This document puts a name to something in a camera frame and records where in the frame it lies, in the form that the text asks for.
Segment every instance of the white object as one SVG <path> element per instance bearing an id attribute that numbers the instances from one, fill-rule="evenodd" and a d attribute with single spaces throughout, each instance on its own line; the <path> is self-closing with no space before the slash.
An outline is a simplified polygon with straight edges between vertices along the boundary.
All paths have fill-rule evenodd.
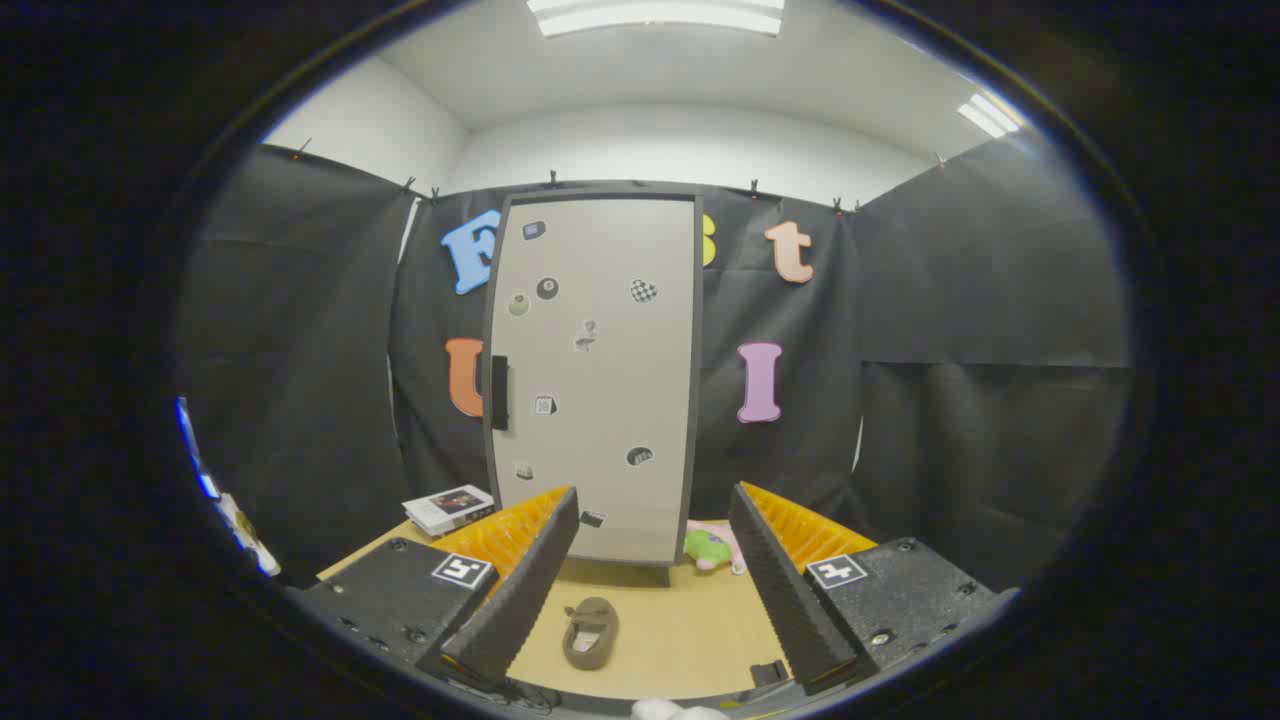
<path id="1" fill-rule="evenodd" d="M 493 496 L 475 486 L 462 486 L 402 503 L 413 524 L 431 537 L 445 536 L 493 512 Z"/>
<path id="2" fill-rule="evenodd" d="M 219 496 L 218 502 L 214 503 L 218 511 L 223 515 L 223 520 L 227 527 L 236 536 L 236 542 L 246 550 L 252 550 L 257 556 L 257 566 L 260 570 L 268 575 L 275 577 L 280 574 L 280 564 L 275 561 L 275 557 L 268 552 L 266 546 L 257 539 L 257 533 L 253 532 L 253 527 L 248 523 L 248 516 L 241 511 L 239 506 L 236 505 L 236 498 L 230 496 L 229 492 L 224 492 Z"/>
<path id="3" fill-rule="evenodd" d="M 631 720 L 728 720 L 728 715 L 700 705 L 680 707 L 669 700 L 649 698 L 631 706 Z"/>
<path id="4" fill-rule="evenodd" d="M 673 565 L 684 555 L 700 368 L 698 205 L 692 195 L 561 192 L 513 196 L 504 210 L 481 386 L 495 387 L 493 356 L 506 356 L 509 420 L 493 428 L 502 413 L 490 404 L 502 393 L 486 392 L 490 487 L 502 507 L 576 487 L 572 557 Z M 521 228 L 538 222 L 545 234 L 526 241 Z M 554 301 L 534 300 L 518 319 L 502 310 L 499 299 L 548 275 L 559 281 Z M 662 292 L 636 302 L 635 278 Z M 540 393 L 556 397 L 554 415 L 536 414 Z M 652 457 L 631 464 L 636 448 Z M 517 477 L 522 464 L 532 479 Z"/>
<path id="5" fill-rule="evenodd" d="M 603 27 L 680 23 L 776 36 L 785 0 L 529 0 L 544 37 Z"/>

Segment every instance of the table surface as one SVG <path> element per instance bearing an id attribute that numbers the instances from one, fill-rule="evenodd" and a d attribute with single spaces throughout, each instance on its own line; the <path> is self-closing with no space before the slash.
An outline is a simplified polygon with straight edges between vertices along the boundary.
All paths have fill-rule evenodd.
<path id="1" fill-rule="evenodd" d="M 332 578 L 396 537 L 431 542 L 406 520 L 319 578 Z M 728 565 L 703 573 L 686 557 L 669 577 L 671 587 L 663 587 L 654 568 L 566 559 L 507 675 L 596 697 L 694 698 L 750 689 L 751 665 L 786 664 L 749 573 L 733 575 Z M 591 596 L 617 610 L 618 638 L 604 667 L 577 670 L 561 644 L 568 625 L 563 607 Z"/>

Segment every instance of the brown slipper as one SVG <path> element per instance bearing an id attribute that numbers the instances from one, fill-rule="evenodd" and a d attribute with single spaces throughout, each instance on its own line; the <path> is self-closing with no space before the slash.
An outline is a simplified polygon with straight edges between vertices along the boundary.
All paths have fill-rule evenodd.
<path id="1" fill-rule="evenodd" d="M 595 670 L 609 659 L 618 637 L 618 614 L 603 597 L 589 597 L 577 607 L 564 607 L 564 657 L 579 670 Z"/>

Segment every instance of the ceiling light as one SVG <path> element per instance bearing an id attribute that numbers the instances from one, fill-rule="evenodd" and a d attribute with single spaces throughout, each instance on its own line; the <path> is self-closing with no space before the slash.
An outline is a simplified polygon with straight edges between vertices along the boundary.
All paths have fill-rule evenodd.
<path id="1" fill-rule="evenodd" d="M 961 105 L 956 111 L 964 115 L 965 118 L 969 118 L 969 122 L 980 127 L 991 137 L 1005 136 L 1005 128 L 996 124 L 996 120 L 992 120 L 987 115 L 983 115 L 980 111 L 974 110 L 973 106 L 969 105 L 968 102 Z"/>
<path id="2" fill-rule="evenodd" d="M 1018 124 L 1014 123 L 1014 120 L 1009 119 L 1009 115 L 1001 113 L 1000 108 L 996 108 L 996 105 L 992 104 L 991 100 L 987 100 L 982 95 L 974 95 L 973 97 L 969 99 L 969 102 L 973 102 L 974 108 L 978 108 L 979 110 L 986 113 L 987 117 L 996 120 L 996 123 L 1000 124 L 1000 127 L 1005 128 L 1006 131 L 1009 132 L 1018 131 Z"/>
<path id="3" fill-rule="evenodd" d="M 543 36 L 646 23 L 701 24 L 776 36 L 786 0 L 602 1 L 529 0 Z"/>
<path id="4" fill-rule="evenodd" d="M 1010 120 L 1014 120 L 1014 124 L 1019 128 L 1027 127 L 1027 119 L 1023 118 L 1023 115 L 1015 110 L 1012 105 L 1006 102 L 1004 97 L 991 91 L 987 91 L 986 97 L 987 100 L 991 100 L 996 108 L 1000 108 L 1000 111 L 1007 115 Z"/>

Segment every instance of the orange foam pad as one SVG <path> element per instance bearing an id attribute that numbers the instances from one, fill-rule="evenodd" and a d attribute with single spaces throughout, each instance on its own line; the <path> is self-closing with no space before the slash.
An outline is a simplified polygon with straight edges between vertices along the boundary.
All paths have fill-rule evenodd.
<path id="1" fill-rule="evenodd" d="M 805 566 L 817 560 L 876 547 L 870 539 L 780 495 L 751 483 L 742 483 L 742 488 L 787 551 L 797 573 L 803 574 Z"/>
<path id="2" fill-rule="evenodd" d="M 444 536 L 433 542 L 431 547 L 492 562 L 498 570 L 498 582 L 485 596 L 485 600 L 489 600 L 516 565 L 520 565 L 520 560 L 543 530 L 543 525 L 566 492 L 568 486 L 530 497 Z"/>

